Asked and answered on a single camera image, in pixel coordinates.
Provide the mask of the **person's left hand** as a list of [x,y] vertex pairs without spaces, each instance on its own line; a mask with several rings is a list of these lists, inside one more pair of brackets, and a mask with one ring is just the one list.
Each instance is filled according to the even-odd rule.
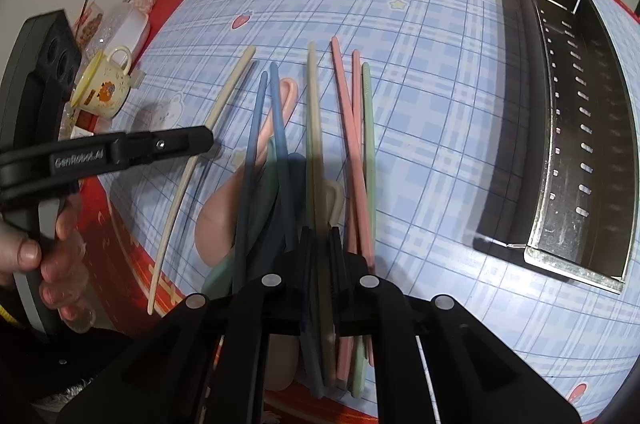
[[86,245],[77,230],[81,210],[78,193],[67,197],[56,219],[54,242],[45,250],[26,233],[1,225],[1,294],[15,290],[16,273],[38,271],[42,303],[57,311],[77,333],[88,331],[96,321],[96,312],[85,296],[89,273],[84,265]]

